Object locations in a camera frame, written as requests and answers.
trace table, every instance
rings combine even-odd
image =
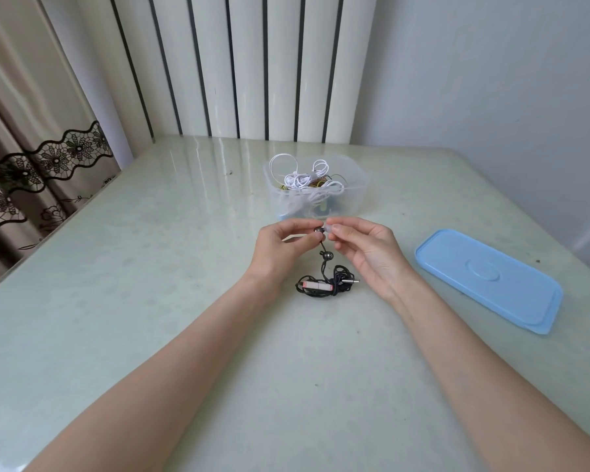
[[[420,271],[590,434],[590,269],[455,152],[171,137],[0,283],[0,472],[20,470],[235,282],[273,222],[262,162],[329,151],[370,175],[361,215],[389,225],[412,262],[433,231],[453,228],[562,285],[543,337]],[[366,285],[296,293],[319,267],[316,251],[298,263],[169,469],[483,470],[401,320]]]

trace blue lid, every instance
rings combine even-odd
[[[561,286],[550,276],[455,230],[436,231],[415,251],[419,265],[512,323],[550,331]]]

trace white wall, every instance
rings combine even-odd
[[[590,0],[379,0],[352,142],[459,150],[590,263]]]
[[[102,76],[76,0],[41,0],[63,51],[101,124],[120,168],[133,161],[114,102]]]

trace clear plastic box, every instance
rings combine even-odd
[[[298,172],[308,173],[318,158],[307,155],[297,156]],[[325,187],[282,190],[280,184],[271,175],[268,162],[264,164],[264,177],[271,198],[271,208],[279,220],[292,217],[325,219],[330,216],[354,215],[361,207],[369,183],[367,175],[354,159],[346,155],[327,153],[323,158],[328,162],[330,167],[328,174],[332,176],[332,180],[344,185],[343,191],[339,194]],[[274,166],[274,174],[278,179],[291,172],[277,172]]]

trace beige curtain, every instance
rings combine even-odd
[[[118,174],[39,0],[0,0],[0,276]]]

